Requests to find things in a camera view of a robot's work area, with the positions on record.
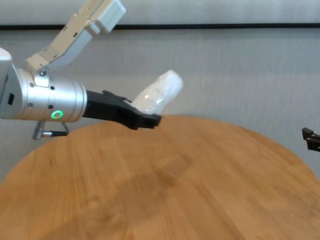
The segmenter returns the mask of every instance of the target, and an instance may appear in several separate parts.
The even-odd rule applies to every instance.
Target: black object
[[[97,93],[86,91],[87,105],[84,118],[100,119],[120,123],[132,130],[138,128],[154,129],[160,124],[161,116],[144,114],[130,105],[125,97],[109,91]]]
[[[68,136],[68,132],[67,131],[51,131],[52,133],[52,138],[54,137],[66,137]]]
[[[62,30],[64,25],[0,25],[0,31]],[[221,23],[221,24],[123,24],[115,30],[195,30],[195,29],[307,29],[320,23]]]
[[[302,136],[306,140],[308,150],[320,152],[320,135],[305,127],[302,129]]]

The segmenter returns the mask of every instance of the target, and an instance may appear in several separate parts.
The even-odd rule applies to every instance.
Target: white wall
[[[318,23],[320,0],[121,0],[120,24]],[[66,24],[87,0],[1,0],[2,25]]]
[[[56,33],[2,31],[0,47],[22,67]],[[173,69],[185,89],[167,114],[203,116],[262,133],[298,154],[320,177],[320,153],[307,151],[301,136],[303,127],[320,132],[319,52],[318,29],[115,31],[95,39],[55,75],[133,98]],[[41,144],[31,140],[34,125],[0,120],[1,178]]]

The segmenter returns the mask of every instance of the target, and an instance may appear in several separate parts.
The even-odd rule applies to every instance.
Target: round wooden tabletop
[[[45,144],[0,187],[1,240],[319,240],[320,184],[257,133],[196,117],[103,122]]]

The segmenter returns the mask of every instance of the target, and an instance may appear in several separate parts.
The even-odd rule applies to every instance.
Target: silver cylindrical robot wrist
[[[9,76],[2,96],[1,118],[72,123],[86,110],[87,92],[79,82],[50,78],[49,86],[42,87],[22,69]]]

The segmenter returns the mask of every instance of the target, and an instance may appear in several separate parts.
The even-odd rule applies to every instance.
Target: crumpled white object
[[[144,114],[159,115],[183,86],[182,78],[175,71],[169,70],[143,90],[131,104]]]

